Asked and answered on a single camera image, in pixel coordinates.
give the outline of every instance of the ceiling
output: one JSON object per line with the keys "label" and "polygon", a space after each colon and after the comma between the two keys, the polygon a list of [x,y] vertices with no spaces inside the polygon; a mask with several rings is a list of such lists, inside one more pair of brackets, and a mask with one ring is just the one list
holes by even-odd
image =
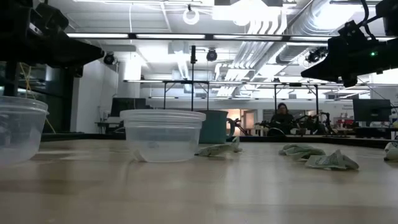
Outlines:
{"label": "ceiling", "polygon": [[[287,23],[300,12],[309,0],[296,0],[296,2],[296,6],[285,9]],[[213,1],[207,0],[205,3],[212,5]],[[210,15],[211,6],[195,7],[195,9],[202,11],[199,21],[195,25],[188,25],[183,20],[186,6],[165,5],[165,12],[163,12],[161,5],[105,4],[103,2],[76,2],[74,0],[49,0],[49,4],[59,8],[70,21],[67,32],[246,34],[249,31],[249,25],[237,26],[233,21],[213,20],[212,15]],[[361,21],[364,15],[362,10],[363,8],[358,6],[351,19],[356,22]],[[370,14],[370,17],[374,15],[373,7],[370,7]],[[373,34],[384,35],[382,21],[373,22],[369,26]],[[159,75],[164,77],[165,74],[171,74],[172,70],[178,69],[176,59],[169,54],[168,46],[171,42],[169,40],[91,40],[90,42],[99,46],[135,45],[145,61],[142,66],[142,74],[146,79],[156,78]],[[188,41],[188,45],[198,47],[198,62],[195,64],[195,69],[208,71],[215,71],[218,63],[227,60],[233,61],[242,44],[242,42],[228,41]],[[207,62],[206,55],[210,48],[215,48],[218,53],[218,60],[215,62]],[[117,56],[122,60],[128,59],[131,53],[118,52]],[[308,66],[303,62],[304,59],[305,54],[296,57],[289,66],[269,78],[279,77],[282,82],[306,82],[307,80],[302,80],[300,77],[300,72]],[[190,68],[188,54],[185,61]]]}

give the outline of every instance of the clear plastic bowl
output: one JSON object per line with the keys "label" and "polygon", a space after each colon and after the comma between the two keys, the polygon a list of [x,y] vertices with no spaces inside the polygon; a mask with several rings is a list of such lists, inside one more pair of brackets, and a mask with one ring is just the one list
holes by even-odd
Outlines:
{"label": "clear plastic bowl", "polygon": [[0,166],[30,159],[39,150],[47,105],[0,96]]}
{"label": "clear plastic bowl", "polygon": [[136,158],[179,162],[194,157],[206,115],[179,110],[127,110],[120,113],[126,139]]}

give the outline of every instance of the computer monitor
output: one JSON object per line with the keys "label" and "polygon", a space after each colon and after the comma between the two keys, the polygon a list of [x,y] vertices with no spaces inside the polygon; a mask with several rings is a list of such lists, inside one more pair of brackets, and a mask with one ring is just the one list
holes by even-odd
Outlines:
{"label": "computer monitor", "polygon": [[353,99],[355,121],[389,121],[390,100]]}
{"label": "computer monitor", "polygon": [[120,111],[146,109],[145,98],[113,98],[111,116],[120,116]]}

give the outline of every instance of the table surface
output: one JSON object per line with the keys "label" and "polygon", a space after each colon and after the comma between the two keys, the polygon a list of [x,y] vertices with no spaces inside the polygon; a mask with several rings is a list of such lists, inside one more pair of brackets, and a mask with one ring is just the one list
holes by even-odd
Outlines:
{"label": "table surface", "polygon": [[304,167],[283,143],[179,163],[131,162],[124,141],[42,143],[0,169],[2,223],[397,223],[398,165],[381,149],[311,144],[359,171]]}

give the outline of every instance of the person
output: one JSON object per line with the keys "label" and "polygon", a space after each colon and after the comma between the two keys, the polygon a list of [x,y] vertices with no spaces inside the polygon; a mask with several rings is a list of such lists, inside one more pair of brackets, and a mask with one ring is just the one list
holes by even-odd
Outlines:
{"label": "person", "polygon": [[285,134],[290,134],[290,130],[293,128],[291,124],[293,120],[293,115],[289,114],[289,110],[284,103],[278,104],[278,110],[271,118],[271,122],[277,124],[276,128],[279,128]]}

